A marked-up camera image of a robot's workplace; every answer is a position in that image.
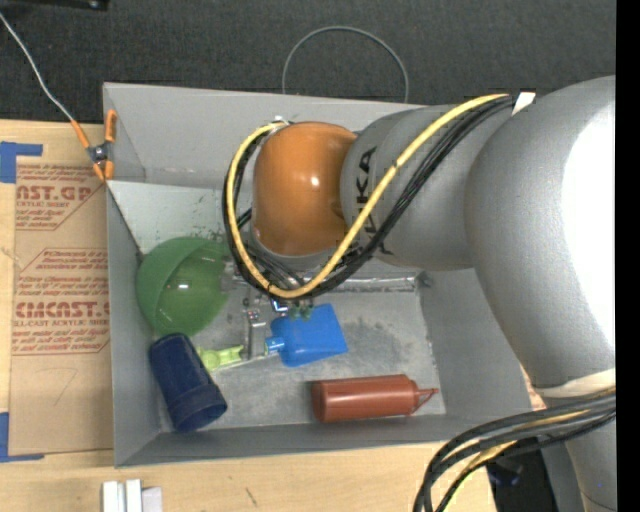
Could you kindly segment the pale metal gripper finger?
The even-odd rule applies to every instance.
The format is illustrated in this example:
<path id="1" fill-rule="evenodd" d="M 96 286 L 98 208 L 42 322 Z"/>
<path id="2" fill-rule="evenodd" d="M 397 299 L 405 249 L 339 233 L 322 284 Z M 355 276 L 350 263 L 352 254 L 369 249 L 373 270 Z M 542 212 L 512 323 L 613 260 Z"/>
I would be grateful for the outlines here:
<path id="1" fill-rule="evenodd" d="M 259 358 L 265 355 L 267 321 L 259 309 L 247 311 L 248 322 L 248 357 Z"/>
<path id="2" fill-rule="evenodd" d="M 237 267 L 233 262 L 226 262 L 221 269 L 218 279 L 220 296 L 227 296 L 236 287 L 236 281 L 239 279 Z"/>

